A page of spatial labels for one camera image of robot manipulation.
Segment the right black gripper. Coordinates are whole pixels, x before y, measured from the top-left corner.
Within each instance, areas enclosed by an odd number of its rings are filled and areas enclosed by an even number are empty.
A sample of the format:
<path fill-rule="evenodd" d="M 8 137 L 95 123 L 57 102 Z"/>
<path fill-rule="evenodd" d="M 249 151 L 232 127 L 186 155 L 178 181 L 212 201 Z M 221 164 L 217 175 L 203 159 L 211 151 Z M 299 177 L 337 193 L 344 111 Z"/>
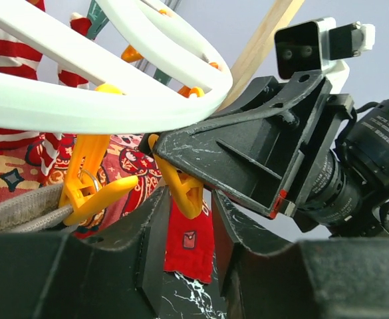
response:
<path fill-rule="evenodd" d="M 145 134 L 140 151 L 268 219 L 290 190 L 302 232 L 322 225 L 341 233 L 363 200 L 344 142 L 356 123 L 354 101 L 329 95 L 331 88 L 321 74 L 296 74 L 286 84 L 257 78 L 218 116 Z"/>

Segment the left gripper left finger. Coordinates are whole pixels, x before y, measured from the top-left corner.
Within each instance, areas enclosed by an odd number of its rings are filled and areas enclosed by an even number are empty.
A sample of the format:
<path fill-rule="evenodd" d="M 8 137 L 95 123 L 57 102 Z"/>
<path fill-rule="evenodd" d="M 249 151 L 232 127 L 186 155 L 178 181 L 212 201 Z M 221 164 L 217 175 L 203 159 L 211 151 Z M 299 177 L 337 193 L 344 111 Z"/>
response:
<path fill-rule="evenodd" d="M 0 318 L 157 318 L 170 206 L 160 187 L 86 239 L 0 234 Z"/>

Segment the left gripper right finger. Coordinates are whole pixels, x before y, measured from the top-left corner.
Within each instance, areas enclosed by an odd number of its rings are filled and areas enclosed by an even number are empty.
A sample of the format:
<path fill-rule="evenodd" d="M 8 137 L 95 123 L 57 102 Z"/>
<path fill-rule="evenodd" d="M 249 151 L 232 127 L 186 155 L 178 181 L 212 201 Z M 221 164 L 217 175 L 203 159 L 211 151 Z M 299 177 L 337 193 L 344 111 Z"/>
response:
<path fill-rule="evenodd" d="M 229 318 L 389 318 L 389 239 L 289 242 L 211 194 Z"/>

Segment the white round sock hanger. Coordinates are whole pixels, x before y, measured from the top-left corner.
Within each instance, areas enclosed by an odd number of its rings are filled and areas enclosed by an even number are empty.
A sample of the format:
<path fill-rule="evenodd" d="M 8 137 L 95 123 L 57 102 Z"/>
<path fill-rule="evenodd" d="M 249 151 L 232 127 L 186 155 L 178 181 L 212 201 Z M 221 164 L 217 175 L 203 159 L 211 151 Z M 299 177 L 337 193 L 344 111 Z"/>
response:
<path fill-rule="evenodd" d="M 26 1 L 0 1 L 0 28 L 104 94 L 0 73 L 0 128 L 72 134 L 161 132 L 210 116 L 233 79 L 217 50 L 161 1 L 100 1 L 118 32 L 146 60 L 189 87 L 185 98 Z"/>

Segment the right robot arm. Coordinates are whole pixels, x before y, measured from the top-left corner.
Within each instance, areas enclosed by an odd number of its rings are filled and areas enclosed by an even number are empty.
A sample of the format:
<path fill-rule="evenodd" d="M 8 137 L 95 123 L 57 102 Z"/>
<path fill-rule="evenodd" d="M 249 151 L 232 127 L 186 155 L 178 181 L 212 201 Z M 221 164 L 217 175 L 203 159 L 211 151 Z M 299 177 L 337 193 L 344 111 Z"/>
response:
<path fill-rule="evenodd" d="M 389 237 L 389 100 L 353 104 L 319 71 L 262 76 L 207 120 L 146 134 L 140 150 L 302 232 Z"/>

